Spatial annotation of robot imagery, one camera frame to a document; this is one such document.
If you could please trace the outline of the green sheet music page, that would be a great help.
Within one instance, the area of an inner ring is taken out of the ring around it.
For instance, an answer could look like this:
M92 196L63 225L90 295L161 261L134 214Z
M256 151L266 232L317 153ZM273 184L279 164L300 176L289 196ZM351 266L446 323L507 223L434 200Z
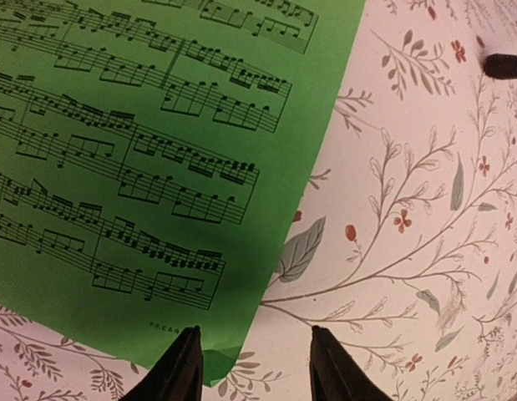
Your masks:
M0 1L0 304L150 367L236 362L361 1Z

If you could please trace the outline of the light blue music stand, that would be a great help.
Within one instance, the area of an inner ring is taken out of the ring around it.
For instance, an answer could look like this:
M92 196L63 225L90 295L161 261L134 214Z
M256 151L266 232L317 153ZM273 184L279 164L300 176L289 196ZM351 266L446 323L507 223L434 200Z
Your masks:
M517 79L517 55L503 53L490 54L484 60L483 71L492 79Z

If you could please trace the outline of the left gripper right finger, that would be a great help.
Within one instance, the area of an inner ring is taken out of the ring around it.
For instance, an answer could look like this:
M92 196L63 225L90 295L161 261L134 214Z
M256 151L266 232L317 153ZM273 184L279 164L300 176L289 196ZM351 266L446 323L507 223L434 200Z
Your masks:
M325 327L312 326L309 373L314 401L392 400Z

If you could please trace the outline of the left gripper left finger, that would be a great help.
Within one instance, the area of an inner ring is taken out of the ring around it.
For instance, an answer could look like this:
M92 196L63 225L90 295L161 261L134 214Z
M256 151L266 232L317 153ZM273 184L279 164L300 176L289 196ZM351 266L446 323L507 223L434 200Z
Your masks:
M200 401L202 384L200 327L186 327L124 401Z

